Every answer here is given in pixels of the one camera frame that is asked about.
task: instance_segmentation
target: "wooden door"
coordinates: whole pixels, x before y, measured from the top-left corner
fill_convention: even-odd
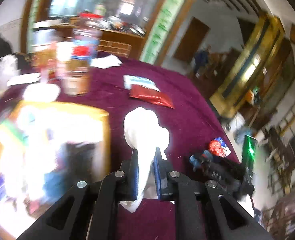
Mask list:
[[[190,63],[208,31],[207,25],[193,17],[173,57]]]

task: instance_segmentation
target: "purple tablecloth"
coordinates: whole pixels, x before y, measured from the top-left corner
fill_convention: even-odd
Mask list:
[[[118,170],[121,162],[131,158],[131,148],[124,139],[123,121],[126,114],[142,106],[153,110],[159,124],[169,130],[169,146],[165,151],[174,169],[191,179],[199,180],[200,174],[192,172],[188,163],[191,153],[200,152],[216,137],[222,137],[231,149],[229,159],[238,162],[237,156],[214,113],[192,83],[179,73],[152,66],[137,60],[121,58],[121,67],[93,68],[90,91],[81,97],[63,93],[58,101],[95,106],[109,112],[111,127],[112,171]],[[161,92],[166,93],[175,109],[156,106],[138,99],[129,98],[124,89],[123,75],[135,75],[151,79]],[[19,98],[26,85],[9,89],[0,101],[0,112],[11,98]],[[161,240],[175,239],[174,205],[158,200],[143,200],[135,213],[120,206],[117,239]]]

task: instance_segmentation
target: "green decorative strip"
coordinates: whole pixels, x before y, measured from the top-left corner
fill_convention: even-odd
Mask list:
[[[140,60],[154,64],[185,0],[165,0],[147,38]]]
[[[32,44],[33,44],[33,24],[35,23],[35,18],[37,14],[37,9],[39,7],[40,0],[33,0],[30,8],[30,14],[28,17],[28,25],[27,25],[27,39],[26,39],[26,51],[27,53],[32,52]]]

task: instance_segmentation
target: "person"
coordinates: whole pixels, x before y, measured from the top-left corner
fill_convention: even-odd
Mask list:
[[[211,46],[207,46],[205,50],[199,50],[196,52],[194,59],[195,59],[195,68],[194,68],[194,75],[199,77],[200,75],[197,73],[200,68],[203,68],[203,71],[206,68],[207,63],[209,63],[209,53],[211,50]]]

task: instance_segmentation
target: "silver bolt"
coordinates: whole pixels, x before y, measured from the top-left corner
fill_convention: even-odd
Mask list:
[[[118,177],[118,178],[121,178],[125,175],[124,171],[116,171],[115,172],[115,176]]]
[[[208,181],[208,186],[212,187],[212,188],[215,188],[215,187],[217,187],[217,182],[215,180],[209,180]]]
[[[169,173],[169,175],[172,177],[172,178],[177,178],[178,176],[180,176],[180,173],[178,171],[171,171]]]
[[[86,182],[84,180],[81,180],[76,185],[79,188],[83,188],[83,187],[86,187],[87,184],[86,184]]]

